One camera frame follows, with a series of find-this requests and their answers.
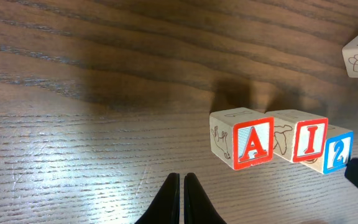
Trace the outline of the red I letter block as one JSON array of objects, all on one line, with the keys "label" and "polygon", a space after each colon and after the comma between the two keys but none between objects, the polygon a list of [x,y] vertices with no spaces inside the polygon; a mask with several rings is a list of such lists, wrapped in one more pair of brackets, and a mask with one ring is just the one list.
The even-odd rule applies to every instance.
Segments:
[{"label": "red I letter block", "polygon": [[273,152],[291,163],[322,156],[328,118],[300,110],[268,111],[274,117]]}]

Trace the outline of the red A letter block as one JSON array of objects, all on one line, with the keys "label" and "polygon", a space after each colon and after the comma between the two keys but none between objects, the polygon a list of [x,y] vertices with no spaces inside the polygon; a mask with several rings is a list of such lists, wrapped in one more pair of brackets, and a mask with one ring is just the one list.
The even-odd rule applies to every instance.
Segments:
[{"label": "red A letter block", "polygon": [[273,159],[274,117],[248,108],[209,115],[211,151],[234,170]]}]

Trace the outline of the blue 2 number block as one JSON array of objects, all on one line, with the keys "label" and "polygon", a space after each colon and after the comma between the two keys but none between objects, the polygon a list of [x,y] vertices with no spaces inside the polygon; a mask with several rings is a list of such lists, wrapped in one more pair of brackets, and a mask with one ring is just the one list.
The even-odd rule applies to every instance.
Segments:
[{"label": "blue 2 number block", "polygon": [[342,169],[351,159],[353,141],[352,130],[329,125],[323,155],[301,163],[324,175]]}]

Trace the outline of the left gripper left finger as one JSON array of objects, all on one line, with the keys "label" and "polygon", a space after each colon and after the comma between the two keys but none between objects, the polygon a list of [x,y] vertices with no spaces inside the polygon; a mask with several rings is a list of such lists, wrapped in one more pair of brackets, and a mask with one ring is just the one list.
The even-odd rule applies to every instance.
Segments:
[{"label": "left gripper left finger", "polygon": [[180,175],[170,173],[148,209],[135,224],[179,224]]}]

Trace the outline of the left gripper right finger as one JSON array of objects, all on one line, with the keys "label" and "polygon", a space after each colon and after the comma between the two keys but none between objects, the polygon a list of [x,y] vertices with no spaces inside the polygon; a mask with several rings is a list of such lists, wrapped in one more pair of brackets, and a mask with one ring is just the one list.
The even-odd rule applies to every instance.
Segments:
[{"label": "left gripper right finger", "polygon": [[185,224],[226,224],[213,207],[197,176],[188,173],[184,179]]}]

